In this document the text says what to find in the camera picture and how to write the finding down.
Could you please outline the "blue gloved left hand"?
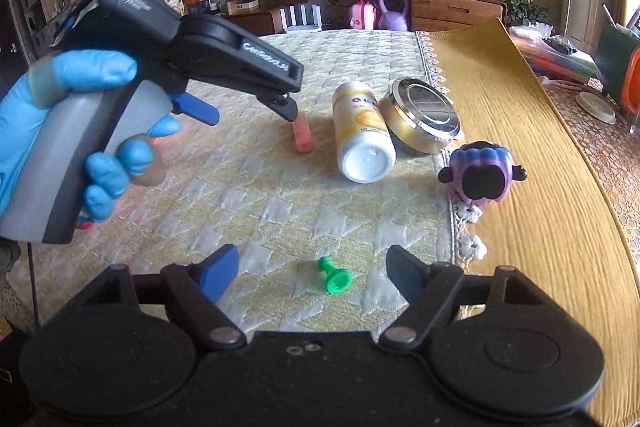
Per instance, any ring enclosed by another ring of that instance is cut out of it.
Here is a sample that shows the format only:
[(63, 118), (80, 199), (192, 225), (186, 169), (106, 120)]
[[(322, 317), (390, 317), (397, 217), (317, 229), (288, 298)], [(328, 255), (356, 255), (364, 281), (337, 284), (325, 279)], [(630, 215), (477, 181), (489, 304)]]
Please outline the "blue gloved left hand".
[[(70, 93), (125, 86), (137, 76), (136, 61), (117, 51), (80, 50), (56, 54), (32, 65), (1, 100), (1, 208), (9, 206), (26, 159), (49, 109)], [(85, 216), (102, 222), (129, 182), (142, 176), (154, 159), (149, 139), (132, 139), (114, 155), (94, 153), (85, 162), (90, 183), (84, 193)]]

